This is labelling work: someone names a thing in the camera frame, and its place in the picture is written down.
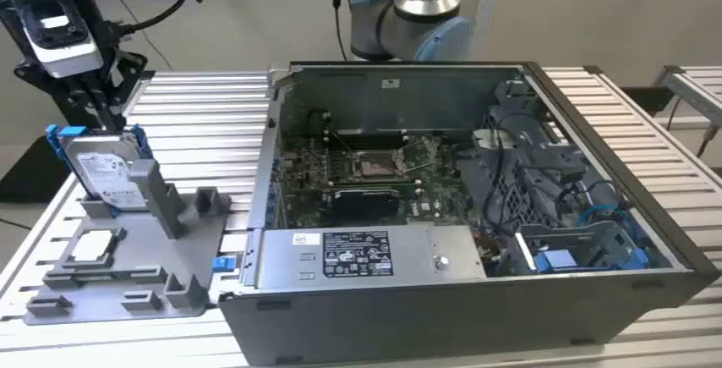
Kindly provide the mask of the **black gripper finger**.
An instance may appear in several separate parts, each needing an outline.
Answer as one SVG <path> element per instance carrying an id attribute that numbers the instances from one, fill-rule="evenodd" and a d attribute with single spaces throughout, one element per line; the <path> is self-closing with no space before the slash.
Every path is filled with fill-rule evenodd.
<path id="1" fill-rule="evenodd" d="M 113 128 L 111 87 L 98 70 L 55 78 L 38 63 L 25 61 L 14 74 L 51 96 L 69 125 Z"/>
<path id="2" fill-rule="evenodd" d="M 103 123 L 107 129 L 123 129 L 127 121 L 123 109 L 133 96 L 149 59 L 135 52 L 117 52 L 103 80 L 106 108 Z"/>

